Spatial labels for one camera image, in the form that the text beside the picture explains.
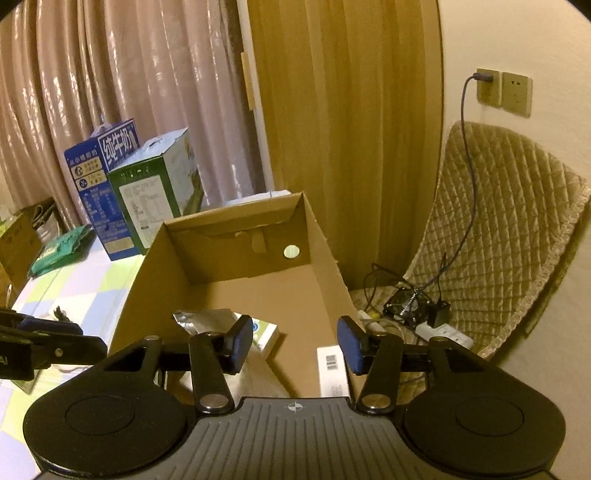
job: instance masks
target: wall outlet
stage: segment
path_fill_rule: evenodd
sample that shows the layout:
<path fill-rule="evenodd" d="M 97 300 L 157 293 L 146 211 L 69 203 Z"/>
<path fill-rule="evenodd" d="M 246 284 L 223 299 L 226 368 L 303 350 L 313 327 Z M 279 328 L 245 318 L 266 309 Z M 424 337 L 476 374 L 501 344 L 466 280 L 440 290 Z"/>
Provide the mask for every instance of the wall outlet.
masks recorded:
<path fill-rule="evenodd" d="M 508 112 L 529 117 L 534 81 L 524 75 L 503 72 L 501 106 Z"/>
<path fill-rule="evenodd" d="M 492 82 L 476 82 L 476 97 L 484 105 L 501 106 L 501 72 L 498 70 L 476 69 L 478 73 L 490 73 Z"/>

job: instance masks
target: black fan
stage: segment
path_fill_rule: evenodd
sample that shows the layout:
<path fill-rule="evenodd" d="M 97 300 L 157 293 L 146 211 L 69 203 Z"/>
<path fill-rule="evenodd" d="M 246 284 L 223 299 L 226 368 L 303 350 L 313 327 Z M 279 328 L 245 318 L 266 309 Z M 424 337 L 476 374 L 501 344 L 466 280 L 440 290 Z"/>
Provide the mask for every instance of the black fan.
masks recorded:
<path fill-rule="evenodd" d="M 431 299 L 423 292 L 400 288 L 384 304 L 384 316 L 414 331 L 419 323 L 427 321 L 431 306 Z"/>

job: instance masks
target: colorful tablecloth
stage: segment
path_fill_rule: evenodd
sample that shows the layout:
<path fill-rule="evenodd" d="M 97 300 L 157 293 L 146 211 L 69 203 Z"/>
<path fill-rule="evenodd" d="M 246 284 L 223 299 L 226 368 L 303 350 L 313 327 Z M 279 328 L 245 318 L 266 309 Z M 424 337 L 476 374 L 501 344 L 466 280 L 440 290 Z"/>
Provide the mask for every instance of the colorful tablecloth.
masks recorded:
<path fill-rule="evenodd" d="M 143 259 L 138 255 L 111 262 L 95 240 L 85 260 L 30 280 L 13 309 L 45 317 L 59 306 L 85 335 L 100 336 L 109 344 Z M 41 371 L 30 395 L 10 380 L 0 380 L 0 480 L 29 480 L 38 474 L 22 436 L 22 420 L 33 401 L 81 371 L 66 370 Z"/>

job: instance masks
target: green box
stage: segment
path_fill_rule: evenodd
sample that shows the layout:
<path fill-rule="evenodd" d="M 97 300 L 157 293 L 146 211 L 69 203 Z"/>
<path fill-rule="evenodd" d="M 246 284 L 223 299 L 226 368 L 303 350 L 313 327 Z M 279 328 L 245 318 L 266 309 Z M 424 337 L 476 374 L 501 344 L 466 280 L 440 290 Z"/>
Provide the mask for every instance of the green box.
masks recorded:
<path fill-rule="evenodd" d="M 162 222 L 201 207 L 203 188 L 186 128 L 148 140 L 107 177 L 143 254 Z"/>

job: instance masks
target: green bag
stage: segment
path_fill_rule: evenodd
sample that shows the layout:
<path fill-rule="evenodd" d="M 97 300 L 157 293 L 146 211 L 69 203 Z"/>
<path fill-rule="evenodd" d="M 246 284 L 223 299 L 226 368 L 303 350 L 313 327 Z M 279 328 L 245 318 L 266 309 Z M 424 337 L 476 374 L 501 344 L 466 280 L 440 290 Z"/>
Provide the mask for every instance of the green bag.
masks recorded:
<path fill-rule="evenodd" d="M 94 233 L 91 225 L 83 225 L 52 240 L 34 261 L 29 269 L 29 276 L 38 277 L 81 259 L 94 238 Z"/>

